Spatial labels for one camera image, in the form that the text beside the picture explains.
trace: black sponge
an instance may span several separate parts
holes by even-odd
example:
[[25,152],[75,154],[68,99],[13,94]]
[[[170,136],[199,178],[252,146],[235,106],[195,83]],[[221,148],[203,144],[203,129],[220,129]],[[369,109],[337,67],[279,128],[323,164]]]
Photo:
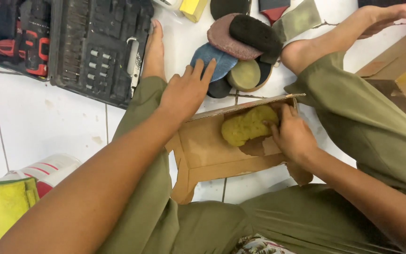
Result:
[[366,5],[389,7],[396,4],[406,4],[406,0],[358,0],[358,8]]
[[230,13],[247,14],[250,8],[249,0],[211,0],[210,9],[214,20]]
[[222,99],[230,94],[231,89],[232,87],[228,83],[225,76],[219,80],[209,83],[209,88],[206,95],[215,99]]
[[278,35],[272,27],[245,14],[234,17],[230,24],[230,35],[262,52],[270,51],[278,42]]

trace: person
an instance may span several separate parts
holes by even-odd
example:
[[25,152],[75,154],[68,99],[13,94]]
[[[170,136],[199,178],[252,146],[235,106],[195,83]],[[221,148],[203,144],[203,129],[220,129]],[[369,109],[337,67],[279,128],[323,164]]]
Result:
[[[343,71],[361,38],[406,18],[406,4],[358,9],[330,32],[288,44],[282,62],[297,76],[330,138],[355,169],[318,148],[289,106],[266,123],[285,155],[326,184],[293,186],[240,205],[170,199],[164,145],[204,100],[216,62],[166,83],[162,28],[153,20],[144,72],[114,141],[30,209],[0,240],[17,253],[406,252],[406,115],[358,76]],[[254,245],[261,242],[262,247]]]

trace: black tool case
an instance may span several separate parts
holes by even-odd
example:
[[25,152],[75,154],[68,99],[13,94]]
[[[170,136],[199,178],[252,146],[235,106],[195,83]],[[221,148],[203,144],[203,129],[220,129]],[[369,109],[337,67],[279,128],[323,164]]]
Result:
[[[53,0],[48,76],[31,75],[23,71],[24,62],[1,55],[0,66],[126,109],[153,14],[150,0]],[[137,52],[131,52],[136,43]]]

